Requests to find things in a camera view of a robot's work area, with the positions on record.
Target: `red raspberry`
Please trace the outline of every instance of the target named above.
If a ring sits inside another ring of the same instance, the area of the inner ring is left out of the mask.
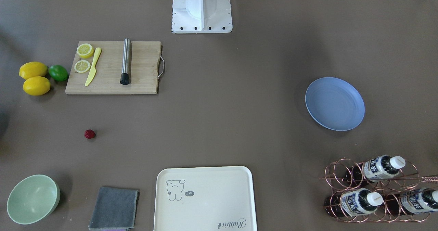
[[[93,130],[91,130],[91,129],[86,130],[85,133],[84,133],[83,135],[84,135],[87,139],[92,139],[92,138],[96,137],[96,133],[95,133]]]

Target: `white tray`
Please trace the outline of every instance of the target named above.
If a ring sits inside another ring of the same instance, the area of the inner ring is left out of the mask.
[[[250,170],[232,166],[161,171],[154,231],[209,230],[257,230]]]

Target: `stainless steel muddler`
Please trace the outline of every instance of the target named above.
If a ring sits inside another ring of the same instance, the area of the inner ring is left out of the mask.
[[[123,46],[123,61],[122,61],[122,76],[120,77],[120,84],[129,84],[129,69],[131,67],[131,40],[126,38]]]

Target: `white bottle cap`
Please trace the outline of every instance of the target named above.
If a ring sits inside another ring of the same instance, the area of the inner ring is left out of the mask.
[[[379,206],[383,203],[382,195],[380,195],[378,192],[370,192],[366,196],[366,200],[370,205],[372,206]]]
[[[435,202],[438,202],[438,191],[437,190],[432,192],[432,198],[435,200]]]
[[[391,164],[391,166],[393,166],[396,169],[401,169],[405,167],[406,162],[401,156],[393,156],[389,160],[389,164]]]

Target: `black rubber tip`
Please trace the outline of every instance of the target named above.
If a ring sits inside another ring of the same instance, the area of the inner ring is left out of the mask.
[[[120,77],[120,84],[129,85],[129,75],[127,73],[122,73],[122,76]]]

